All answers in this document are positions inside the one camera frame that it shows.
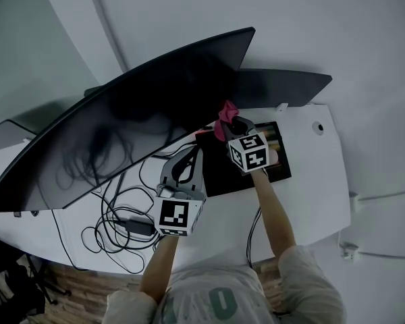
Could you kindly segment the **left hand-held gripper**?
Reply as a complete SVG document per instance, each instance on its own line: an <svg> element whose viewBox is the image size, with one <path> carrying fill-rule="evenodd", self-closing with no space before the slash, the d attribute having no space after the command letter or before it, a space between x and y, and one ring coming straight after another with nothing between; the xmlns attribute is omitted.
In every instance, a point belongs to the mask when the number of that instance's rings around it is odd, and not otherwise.
<svg viewBox="0 0 405 324"><path fill-rule="evenodd" d="M203 210L203 151L191 146L163 166L154 198L156 230L164 236L189 236Z"/></svg>

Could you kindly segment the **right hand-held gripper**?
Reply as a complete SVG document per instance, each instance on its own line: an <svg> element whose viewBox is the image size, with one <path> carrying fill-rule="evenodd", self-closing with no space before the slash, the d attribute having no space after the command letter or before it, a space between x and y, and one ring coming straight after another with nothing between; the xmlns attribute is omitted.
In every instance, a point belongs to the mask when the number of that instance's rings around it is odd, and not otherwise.
<svg viewBox="0 0 405 324"><path fill-rule="evenodd" d="M222 131L225 141L228 142L231 160L243 173L269 165L267 140L262 132L250 134L255 129L252 121L241 116L234 117L234 124L222 123Z"/></svg>

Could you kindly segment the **pink cloth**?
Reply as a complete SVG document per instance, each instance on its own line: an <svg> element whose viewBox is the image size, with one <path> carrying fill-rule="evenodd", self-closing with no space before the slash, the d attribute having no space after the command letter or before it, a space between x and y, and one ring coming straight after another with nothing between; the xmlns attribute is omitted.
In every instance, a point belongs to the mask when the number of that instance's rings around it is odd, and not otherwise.
<svg viewBox="0 0 405 324"><path fill-rule="evenodd" d="M223 129L224 127L232 127L233 119L239 116L239 110L231 101L227 100L218 116L219 118L214 125L214 134L218 140L225 142L226 138Z"/></svg>

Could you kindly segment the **black monitor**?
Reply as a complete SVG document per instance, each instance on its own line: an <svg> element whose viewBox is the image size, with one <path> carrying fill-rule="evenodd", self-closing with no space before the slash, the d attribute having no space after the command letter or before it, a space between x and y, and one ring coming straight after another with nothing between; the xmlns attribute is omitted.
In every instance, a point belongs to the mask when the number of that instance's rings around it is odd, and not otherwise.
<svg viewBox="0 0 405 324"><path fill-rule="evenodd" d="M152 59L47 126L0 176L0 212L64 209L214 122L233 95L253 27Z"/></svg>

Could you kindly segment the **person's left forearm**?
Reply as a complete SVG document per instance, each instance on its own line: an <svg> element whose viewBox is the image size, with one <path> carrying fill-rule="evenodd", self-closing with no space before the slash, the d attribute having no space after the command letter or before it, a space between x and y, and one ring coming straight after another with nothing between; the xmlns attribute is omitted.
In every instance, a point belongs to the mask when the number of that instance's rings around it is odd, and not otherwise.
<svg viewBox="0 0 405 324"><path fill-rule="evenodd" d="M164 237L157 245L142 275L140 291L151 297L157 304L167 291L178 242L178 236Z"/></svg>

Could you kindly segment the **person's right forearm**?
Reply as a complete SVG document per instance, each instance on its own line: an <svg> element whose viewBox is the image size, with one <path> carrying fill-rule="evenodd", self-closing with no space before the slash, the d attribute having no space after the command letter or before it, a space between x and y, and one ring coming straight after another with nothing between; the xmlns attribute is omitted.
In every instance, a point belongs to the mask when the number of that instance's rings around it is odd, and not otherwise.
<svg viewBox="0 0 405 324"><path fill-rule="evenodd" d="M290 220L264 171L258 169L250 174L271 250L275 258L279 259L287 249L296 245Z"/></svg>

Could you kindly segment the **black tablet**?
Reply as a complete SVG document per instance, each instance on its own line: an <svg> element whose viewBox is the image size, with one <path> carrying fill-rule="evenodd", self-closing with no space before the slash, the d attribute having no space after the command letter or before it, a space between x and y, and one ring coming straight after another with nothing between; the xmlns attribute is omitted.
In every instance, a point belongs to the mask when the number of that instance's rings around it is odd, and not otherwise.
<svg viewBox="0 0 405 324"><path fill-rule="evenodd" d="M256 129L263 132L270 152L270 165L265 168L271 183L291 177L290 166L283 140L276 122L257 124ZM203 151L202 174L208 197L220 196L253 188L250 175L244 175L227 155L225 143L215 137L214 132L201 132L196 135L196 143Z"/></svg>

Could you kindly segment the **dark grey desk divider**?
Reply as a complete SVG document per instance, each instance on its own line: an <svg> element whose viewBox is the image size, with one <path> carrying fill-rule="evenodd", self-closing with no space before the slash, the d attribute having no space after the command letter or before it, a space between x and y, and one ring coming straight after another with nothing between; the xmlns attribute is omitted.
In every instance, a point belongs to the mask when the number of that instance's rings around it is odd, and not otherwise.
<svg viewBox="0 0 405 324"><path fill-rule="evenodd" d="M36 134L29 129L7 119L0 123L0 150L22 143L24 140L32 140Z"/></svg>
<svg viewBox="0 0 405 324"><path fill-rule="evenodd" d="M239 109L303 107L330 82L327 74L292 70L246 69L236 76L231 101Z"/></svg>

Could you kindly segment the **black power adapter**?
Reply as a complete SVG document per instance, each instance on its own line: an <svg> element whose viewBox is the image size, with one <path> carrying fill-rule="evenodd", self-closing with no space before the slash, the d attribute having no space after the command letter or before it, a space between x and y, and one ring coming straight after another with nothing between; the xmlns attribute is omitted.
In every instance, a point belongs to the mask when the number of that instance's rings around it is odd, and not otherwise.
<svg viewBox="0 0 405 324"><path fill-rule="evenodd" d="M120 224L128 233L132 234L138 234L141 236L152 236L156 232L154 224L147 221L126 219L120 221Z"/></svg>

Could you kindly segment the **person's light grey shirt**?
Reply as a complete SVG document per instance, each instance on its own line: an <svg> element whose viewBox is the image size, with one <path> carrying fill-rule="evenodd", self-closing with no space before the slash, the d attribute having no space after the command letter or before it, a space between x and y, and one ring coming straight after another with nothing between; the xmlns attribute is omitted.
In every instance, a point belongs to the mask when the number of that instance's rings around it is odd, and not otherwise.
<svg viewBox="0 0 405 324"><path fill-rule="evenodd" d="M346 324L339 292L303 246L279 260L286 310L276 315L251 268L194 268L171 276L160 303L142 292L107 297L102 324Z"/></svg>

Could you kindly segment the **black office chair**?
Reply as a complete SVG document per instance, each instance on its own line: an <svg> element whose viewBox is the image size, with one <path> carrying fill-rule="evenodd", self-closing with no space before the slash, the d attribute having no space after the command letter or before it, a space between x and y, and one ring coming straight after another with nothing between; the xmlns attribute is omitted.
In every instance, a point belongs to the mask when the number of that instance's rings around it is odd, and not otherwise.
<svg viewBox="0 0 405 324"><path fill-rule="evenodd" d="M16 260L0 262L0 273L12 292L8 298L0 290L0 324L21 324L28 317L44 314L46 303L57 305L58 301L50 298L49 290L63 296L72 295L71 291L45 280L46 262L37 269L29 256L27 261L27 267Z"/></svg>

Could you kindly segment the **white wall socket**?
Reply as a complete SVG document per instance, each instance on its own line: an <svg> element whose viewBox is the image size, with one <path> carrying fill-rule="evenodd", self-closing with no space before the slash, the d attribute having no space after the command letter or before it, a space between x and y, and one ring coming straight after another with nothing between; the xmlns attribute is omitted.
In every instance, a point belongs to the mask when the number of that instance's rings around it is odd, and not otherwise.
<svg viewBox="0 0 405 324"><path fill-rule="evenodd" d="M353 263L358 255L359 247L351 242L342 242L339 244L340 256L348 262Z"/></svg>

